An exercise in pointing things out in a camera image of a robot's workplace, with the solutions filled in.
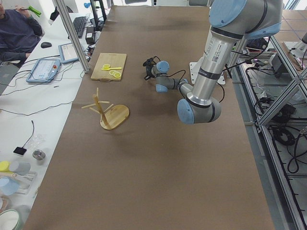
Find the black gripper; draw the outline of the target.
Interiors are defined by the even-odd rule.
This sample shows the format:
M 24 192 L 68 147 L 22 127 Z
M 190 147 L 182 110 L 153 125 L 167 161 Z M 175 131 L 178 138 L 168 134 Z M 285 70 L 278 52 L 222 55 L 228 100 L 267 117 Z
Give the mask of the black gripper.
M 144 79 L 149 80 L 150 77 L 155 77 L 152 71 L 152 67 L 146 67 L 146 76 L 144 77 Z

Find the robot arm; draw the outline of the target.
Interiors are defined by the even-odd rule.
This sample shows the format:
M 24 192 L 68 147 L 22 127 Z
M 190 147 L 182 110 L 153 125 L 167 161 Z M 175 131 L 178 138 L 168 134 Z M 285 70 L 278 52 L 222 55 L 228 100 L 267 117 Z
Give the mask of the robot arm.
M 156 80 L 156 91 L 178 89 L 183 99 L 177 103 L 177 114 L 185 124 L 213 122 L 221 114 L 221 105 L 211 94 L 235 43 L 242 39 L 264 38 L 281 28 L 283 2 L 281 0 L 215 0 L 209 12 L 212 37 L 194 85 L 185 79 L 168 76 L 169 63 L 147 59 L 145 79 Z

